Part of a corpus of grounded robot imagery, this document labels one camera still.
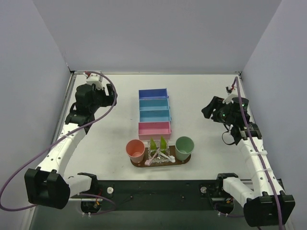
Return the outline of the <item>green plastic cup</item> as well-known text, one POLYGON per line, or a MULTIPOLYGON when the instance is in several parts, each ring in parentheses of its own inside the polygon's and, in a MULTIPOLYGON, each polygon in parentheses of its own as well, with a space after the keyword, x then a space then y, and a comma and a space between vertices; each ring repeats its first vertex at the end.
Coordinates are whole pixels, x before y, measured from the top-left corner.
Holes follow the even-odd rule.
POLYGON ((180 161, 186 160, 194 151, 194 142, 189 137, 179 137, 175 143, 176 158, 180 161))

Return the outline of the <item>yellow-green toothpaste tube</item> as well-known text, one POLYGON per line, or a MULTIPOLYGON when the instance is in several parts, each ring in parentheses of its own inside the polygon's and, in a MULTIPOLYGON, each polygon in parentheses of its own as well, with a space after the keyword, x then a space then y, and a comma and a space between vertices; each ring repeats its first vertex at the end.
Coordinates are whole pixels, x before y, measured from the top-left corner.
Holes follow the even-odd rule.
POLYGON ((150 140, 150 153, 155 154, 157 151, 156 142, 151 138, 150 140))
POLYGON ((161 136, 161 139, 160 139, 160 152, 163 153, 163 154, 166 154, 166 150, 167 150, 167 142, 164 139, 164 137, 161 136))

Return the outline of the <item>pink plastic cup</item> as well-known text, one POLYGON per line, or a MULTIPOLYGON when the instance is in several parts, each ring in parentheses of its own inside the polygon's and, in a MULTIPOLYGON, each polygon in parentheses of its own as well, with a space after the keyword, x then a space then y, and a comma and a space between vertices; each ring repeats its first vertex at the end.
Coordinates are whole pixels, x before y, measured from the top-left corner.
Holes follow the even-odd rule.
POLYGON ((145 145, 141 140, 133 139, 126 145, 126 153, 133 163, 140 163, 144 158, 145 145))

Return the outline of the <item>white toothbrush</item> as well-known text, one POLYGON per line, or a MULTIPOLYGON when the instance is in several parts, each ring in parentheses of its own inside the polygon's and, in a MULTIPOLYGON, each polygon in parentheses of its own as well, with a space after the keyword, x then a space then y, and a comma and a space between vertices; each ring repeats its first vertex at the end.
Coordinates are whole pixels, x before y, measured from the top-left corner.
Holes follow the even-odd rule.
POLYGON ((159 159, 168 160, 168 161, 171 162, 171 163, 175 163, 175 162, 176 162, 176 159, 175 159, 174 156, 172 156, 172 155, 167 156, 167 155, 165 155, 164 153, 158 153, 158 158, 159 158, 159 159))

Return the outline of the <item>clear textured plastic box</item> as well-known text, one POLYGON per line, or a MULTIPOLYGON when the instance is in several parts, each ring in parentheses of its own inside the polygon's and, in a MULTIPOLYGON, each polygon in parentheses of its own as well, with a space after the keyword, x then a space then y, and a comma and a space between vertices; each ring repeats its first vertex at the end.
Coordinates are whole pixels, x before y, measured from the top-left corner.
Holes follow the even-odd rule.
MULTIPOLYGON (((155 140, 156 142, 156 145, 157 145, 157 149, 159 150, 159 153, 160 153, 160 141, 159 140, 155 140)), ((169 143, 168 141, 167 142, 167 150, 166 150, 166 155, 167 156, 170 156, 170 146, 169 146, 169 143)), ((148 149, 150 149, 150 140, 147 141, 147 150, 145 151, 145 156, 147 157, 148 155, 148 149)), ((153 160, 151 166, 153 166, 154 164, 159 164, 159 163, 167 163, 169 162, 168 160, 165 160, 165 159, 159 159, 158 158, 158 155, 156 156, 156 158, 153 160)))

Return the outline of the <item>pink toothbrush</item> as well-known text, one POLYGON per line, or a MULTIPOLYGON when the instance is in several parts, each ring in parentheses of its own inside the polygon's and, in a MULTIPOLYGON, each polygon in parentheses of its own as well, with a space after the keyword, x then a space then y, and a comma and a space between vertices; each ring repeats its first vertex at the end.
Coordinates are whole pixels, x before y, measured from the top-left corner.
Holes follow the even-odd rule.
POLYGON ((144 162, 144 165, 150 166, 152 164, 153 160, 158 155, 158 153, 159 153, 158 149, 148 149, 148 155, 147 155, 146 161, 144 162))

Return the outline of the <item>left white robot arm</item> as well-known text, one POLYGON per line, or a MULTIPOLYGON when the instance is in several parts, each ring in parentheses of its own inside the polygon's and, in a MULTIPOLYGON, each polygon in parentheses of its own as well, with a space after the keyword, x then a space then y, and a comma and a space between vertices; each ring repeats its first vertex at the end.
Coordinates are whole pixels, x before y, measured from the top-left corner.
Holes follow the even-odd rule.
POLYGON ((96 175, 79 172, 64 176, 64 172, 76 147, 95 121, 95 112, 100 107, 113 108, 116 105, 114 99, 115 91, 110 83, 102 88, 94 84, 77 87, 76 101, 69 110, 56 144, 35 169, 28 169, 24 175, 29 203, 63 209, 72 196, 84 193, 93 197, 98 194, 96 175))

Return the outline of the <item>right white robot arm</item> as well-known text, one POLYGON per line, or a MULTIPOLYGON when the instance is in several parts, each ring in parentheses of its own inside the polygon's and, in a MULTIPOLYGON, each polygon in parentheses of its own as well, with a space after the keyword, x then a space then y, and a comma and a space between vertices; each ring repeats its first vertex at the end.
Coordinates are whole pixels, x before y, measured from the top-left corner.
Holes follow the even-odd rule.
POLYGON ((250 121, 248 103, 248 99, 239 97, 225 103, 215 96, 201 111, 205 118, 223 124, 230 132, 253 185, 250 189, 237 175, 224 173, 218 175, 219 187, 242 206, 249 226, 282 226, 289 219, 295 200, 285 193, 273 173, 259 127, 250 121))

